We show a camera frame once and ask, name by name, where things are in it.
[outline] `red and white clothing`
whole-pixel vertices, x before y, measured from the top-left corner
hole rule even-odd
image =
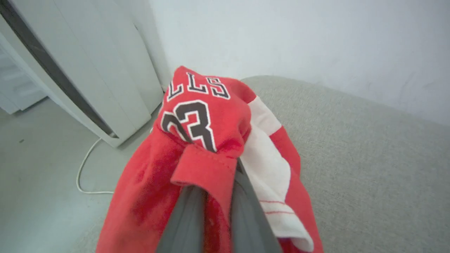
[[[154,252],[184,185],[208,193],[205,252],[231,252],[238,157],[284,252],[323,252],[300,156],[284,127],[242,82],[185,67],[119,179],[97,252]]]

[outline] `white fabric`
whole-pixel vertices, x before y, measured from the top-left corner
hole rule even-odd
[[[297,248],[312,252],[312,238],[294,211],[284,202],[291,169],[270,139],[270,135],[280,129],[281,124],[259,97],[249,106],[252,131],[245,143],[241,161],[256,196],[275,236],[291,238]]]

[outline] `red fabric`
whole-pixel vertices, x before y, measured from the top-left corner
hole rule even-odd
[[[188,91],[187,72],[194,76],[195,87],[204,86],[208,92]],[[214,85],[219,79],[229,93],[228,99],[216,94],[223,93],[220,85]],[[205,76],[192,70],[184,67],[176,70],[172,92],[168,90],[164,96],[152,133],[133,154],[117,183],[97,253],[154,252],[184,185],[197,185],[209,194],[205,206],[205,252],[231,252],[229,212],[236,158],[242,154],[251,131],[247,103],[256,96],[238,80],[219,79],[209,85]],[[181,86],[184,92],[177,94]],[[165,112],[174,113],[178,105],[199,100],[208,105],[215,153],[205,149],[204,139],[193,138],[189,143],[176,126],[169,125],[168,132],[162,127]],[[186,118],[181,126],[185,133],[191,134],[190,127],[198,123],[199,115],[187,114]],[[321,252],[309,196],[298,177],[300,157],[284,129],[277,133],[272,140],[293,170],[286,203],[293,205],[313,237],[315,252]],[[290,240],[280,239],[280,243],[285,252],[298,252]]]

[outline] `red garment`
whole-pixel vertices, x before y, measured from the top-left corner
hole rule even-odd
[[[236,158],[251,132],[248,104],[255,98],[238,80],[178,68],[152,133],[119,179],[97,252],[154,252],[184,185],[197,185],[209,194],[205,252],[231,252],[229,215]],[[300,156],[283,127],[270,139],[291,168],[285,203],[314,241],[314,252],[323,252],[311,201],[299,180]],[[284,252],[300,252],[290,239],[279,242]]]

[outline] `red stitching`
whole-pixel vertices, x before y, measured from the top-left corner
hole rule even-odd
[[[281,201],[275,201],[275,200],[260,200],[259,202],[264,202],[264,203],[278,203],[278,204],[287,205],[286,203],[283,203],[283,202],[281,202]]]
[[[273,213],[287,213],[287,214],[295,214],[293,212],[283,212],[283,211],[273,211],[273,212],[264,212],[265,214],[273,214]]]

